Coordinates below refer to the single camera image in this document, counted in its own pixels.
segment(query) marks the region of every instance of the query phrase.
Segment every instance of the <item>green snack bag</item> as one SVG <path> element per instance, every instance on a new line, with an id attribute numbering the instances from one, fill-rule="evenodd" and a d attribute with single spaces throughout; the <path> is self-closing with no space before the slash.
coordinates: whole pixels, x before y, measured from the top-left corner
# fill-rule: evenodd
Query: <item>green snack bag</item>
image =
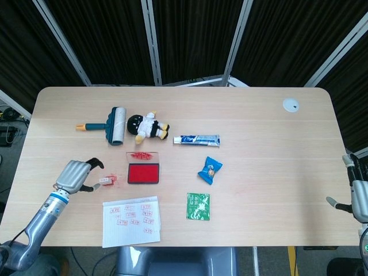
<path id="1" fill-rule="evenodd" d="M 186 218 L 209 220 L 209 194 L 187 193 Z"/>

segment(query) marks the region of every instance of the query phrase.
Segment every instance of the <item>table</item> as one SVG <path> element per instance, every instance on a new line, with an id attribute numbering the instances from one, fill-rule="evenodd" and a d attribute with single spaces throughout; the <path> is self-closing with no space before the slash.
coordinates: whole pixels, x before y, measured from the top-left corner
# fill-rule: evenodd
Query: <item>table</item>
<path id="1" fill-rule="evenodd" d="M 296 113 L 283 100 L 299 101 Z M 157 110 L 169 137 L 136 146 L 125 132 L 112 147 L 104 131 L 76 124 L 105 122 L 113 106 L 127 118 Z M 221 147 L 173 145 L 173 136 L 220 134 Z M 158 151 L 158 185 L 127 184 L 129 151 Z M 49 87 L 38 96 L 0 226 L 2 242 L 27 225 L 69 160 L 97 157 L 86 184 L 107 174 L 118 184 L 77 193 L 44 246 L 101 246 L 102 203 L 159 197 L 161 242 L 152 246 L 357 245 L 359 224 L 326 196 L 350 202 L 342 138 L 328 93 L 318 88 Z M 213 185 L 197 176 L 205 158 L 223 163 Z M 186 194 L 209 193 L 210 221 L 186 219 Z"/>

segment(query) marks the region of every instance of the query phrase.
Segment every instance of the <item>white circle sticker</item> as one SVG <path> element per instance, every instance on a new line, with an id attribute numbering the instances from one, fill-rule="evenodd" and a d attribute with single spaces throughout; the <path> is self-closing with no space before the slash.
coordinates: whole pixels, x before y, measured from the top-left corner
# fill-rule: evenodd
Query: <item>white circle sticker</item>
<path id="1" fill-rule="evenodd" d="M 299 110 L 299 102 L 293 98 L 287 98 L 282 103 L 283 108 L 288 112 L 296 112 Z"/>

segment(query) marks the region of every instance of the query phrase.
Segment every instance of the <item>penguin plush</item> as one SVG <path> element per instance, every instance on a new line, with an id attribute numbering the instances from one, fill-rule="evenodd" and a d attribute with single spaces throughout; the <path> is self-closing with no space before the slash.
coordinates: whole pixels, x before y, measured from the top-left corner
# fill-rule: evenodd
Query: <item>penguin plush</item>
<path id="1" fill-rule="evenodd" d="M 146 137 L 160 137 L 161 140 L 168 136 L 168 124 L 163 124 L 155 120 L 156 111 L 149 112 L 147 116 L 133 115 L 128 119 L 126 128 L 136 135 L 136 144 L 139 145 Z"/>

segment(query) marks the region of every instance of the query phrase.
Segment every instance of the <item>black backdrop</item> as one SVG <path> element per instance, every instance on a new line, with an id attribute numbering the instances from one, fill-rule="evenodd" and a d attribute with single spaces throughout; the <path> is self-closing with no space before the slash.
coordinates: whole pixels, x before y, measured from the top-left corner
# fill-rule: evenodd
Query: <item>black backdrop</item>
<path id="1" fill-rule="evenodd" d="M 304 86 L 366 12 L 367 0 L 254 0 L 231 75 L 249 86 Z"/>
<path id="2" fill-rule="evenodd" d="M 242 0 L 153 0 L 162 82 L 225 71 Z"/>
<path id="3" fill-rule="evenodd" d="M 45 87 L 83 85 L 32 1 L 1 1 L 0 27 L 0 89 L 26 110 Z"/>
<path id="4" fill-rule="evenodd" d="M 332 99 L 345 147 L 368 147 L 368 33 L 317 85 Z"/>
<path id="5" fill-rule="evenodd" d="M 154 85 L 139 0 L 47 0 L 94 84 Z"/>

